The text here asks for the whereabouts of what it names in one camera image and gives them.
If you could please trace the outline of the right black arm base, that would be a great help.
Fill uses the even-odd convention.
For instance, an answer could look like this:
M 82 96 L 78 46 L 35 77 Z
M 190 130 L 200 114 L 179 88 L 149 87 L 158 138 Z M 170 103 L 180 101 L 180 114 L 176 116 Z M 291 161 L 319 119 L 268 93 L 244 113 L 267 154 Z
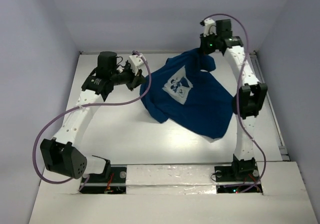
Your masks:
M 218 194 L 263 193 L 257 165 L 249 173 L 235 175 L 230 165 L 215 166 L 210 179 Z

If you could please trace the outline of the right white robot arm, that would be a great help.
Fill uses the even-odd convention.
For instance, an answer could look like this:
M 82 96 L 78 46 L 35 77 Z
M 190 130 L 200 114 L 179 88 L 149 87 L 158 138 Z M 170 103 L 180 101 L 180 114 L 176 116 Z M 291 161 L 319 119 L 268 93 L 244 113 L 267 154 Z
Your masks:
M 214 176 L 218 182 L 245 182 L 256 170 L 254 129 L 268 86 L 256 77 L 241 38 L 233 35 L 230 19 L 214 21 L 207 17 L 200 24 L 204 27 L 201 50 L 205 54 L 220 51 L 237 79 L 232 99 L 232 110 L 237 116 L 236 146 L 231 164 L 216 166 Z

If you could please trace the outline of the blue mickey mouse t-shirt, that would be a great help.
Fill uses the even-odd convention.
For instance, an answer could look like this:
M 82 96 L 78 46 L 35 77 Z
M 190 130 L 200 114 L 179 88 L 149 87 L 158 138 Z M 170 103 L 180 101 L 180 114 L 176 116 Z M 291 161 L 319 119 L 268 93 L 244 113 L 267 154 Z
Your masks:
M 220 139 L 233 115 L 233 97 L 211 74 L 215 69 L 215 60 L 199 48 L 168 58 L 141 85 L 141 102 L 161 124 L 171 119 L 198 135 Z

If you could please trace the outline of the silver foil tape strip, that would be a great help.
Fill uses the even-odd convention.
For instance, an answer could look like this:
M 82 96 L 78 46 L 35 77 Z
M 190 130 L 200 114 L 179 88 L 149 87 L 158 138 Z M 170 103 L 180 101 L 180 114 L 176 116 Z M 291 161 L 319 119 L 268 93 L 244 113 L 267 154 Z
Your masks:
M 215 195 L 212 165 L 129 165 L 128 195 Z

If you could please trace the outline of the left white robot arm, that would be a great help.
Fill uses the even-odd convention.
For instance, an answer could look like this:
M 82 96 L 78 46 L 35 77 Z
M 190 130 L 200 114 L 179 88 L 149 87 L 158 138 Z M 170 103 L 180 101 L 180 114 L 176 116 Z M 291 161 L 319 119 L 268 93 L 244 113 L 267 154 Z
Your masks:
M 125 85 L 132 91 L 152 80 L 145 78 L 140 68 L 148 63 L 143 54 L 133 51 L 121 69 L 118 59 L 113 51 L 102 51 L 98 55 L 97 66 L 82 84 L 76 105 L 64 114 L 61 128 L 51 139 L 41 142 L 46 170 L 69 179 L 94 177 L 104 182 L 110 178 L 110 160 L 81 152 L 83 136 L 98 108 L 107 106 L 106 99 L 115 86 Z

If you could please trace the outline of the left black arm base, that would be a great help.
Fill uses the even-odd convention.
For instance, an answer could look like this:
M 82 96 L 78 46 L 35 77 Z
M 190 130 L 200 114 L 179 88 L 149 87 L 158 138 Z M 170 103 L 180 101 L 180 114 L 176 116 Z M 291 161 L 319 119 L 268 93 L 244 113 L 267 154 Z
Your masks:
M 126 165 L 112 165 L 108 178 L 91 174 L 89 180 L 80 190 L 81 194 L 126 194 Z

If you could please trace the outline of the aluminium rail at table edge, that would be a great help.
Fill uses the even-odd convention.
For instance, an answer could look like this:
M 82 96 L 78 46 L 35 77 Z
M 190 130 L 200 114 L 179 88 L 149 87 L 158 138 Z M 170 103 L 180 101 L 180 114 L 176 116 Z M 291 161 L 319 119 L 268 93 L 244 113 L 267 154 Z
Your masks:
M 251 52 L 249 54 L 249 56 L 250 56 L 251 64 L 252 64 L 252 67 L 254 69 L 255 75 L 261 81 L 265 82 L 265 78 L 263 76 L 263 73 L 262 73 L 262 70 L 261 70 L 261 67 L 260 67 L 260 63 L 259 63 L 259 59 L 258 59 L 258 53 L 256 51 L 253 51 L 253 52 Z M 281 129 L 280 129 L 277 117 L 276 117 L 275 110 L 274 110 L 272 102 L 271 102 L 271 98 L 270 98 L 269 92 L 267 92 L 267 94 L 266 94 L 266 101 L 265 102 L 267 103 L 266 104 L 267 108 L 268 108 L 270 114 L 272 115 L 273 125 L 276 128 L 277 139 L 279 141 L 278 148 L 279 148 L 279 152 L 280 152 L 281 158 L 285 162 L 290 162 L 291 159 L 290 159 L 287 147 L 285 145 L 285 141 L 283 139 L 283 135 L 282 135 L 282 132 L 281 132 Z

